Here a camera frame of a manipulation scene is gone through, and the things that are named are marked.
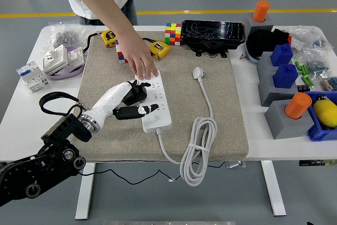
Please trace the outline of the person's right hand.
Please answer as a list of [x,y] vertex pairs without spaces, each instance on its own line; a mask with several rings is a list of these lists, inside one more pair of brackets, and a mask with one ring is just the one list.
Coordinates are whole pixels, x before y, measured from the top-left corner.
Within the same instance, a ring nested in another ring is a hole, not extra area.
[[151,75],[158,76],[158,70],[150,49],[137,33],[120,38],[118,41],[121,51],[135,76],[140,80],[150,80]]

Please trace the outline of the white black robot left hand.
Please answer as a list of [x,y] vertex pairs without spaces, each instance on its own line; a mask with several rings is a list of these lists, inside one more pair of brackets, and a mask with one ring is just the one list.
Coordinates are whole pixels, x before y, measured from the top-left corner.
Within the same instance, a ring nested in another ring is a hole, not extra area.
[[115,116],[118,120],[142,118],[159,108],[158,104],[135,106],[147,98],[146,88],[150,83],[138,80],[126,81],[110,88],[92,107],[81,116],[81,122],[91,132],[100,131],[106,118]]

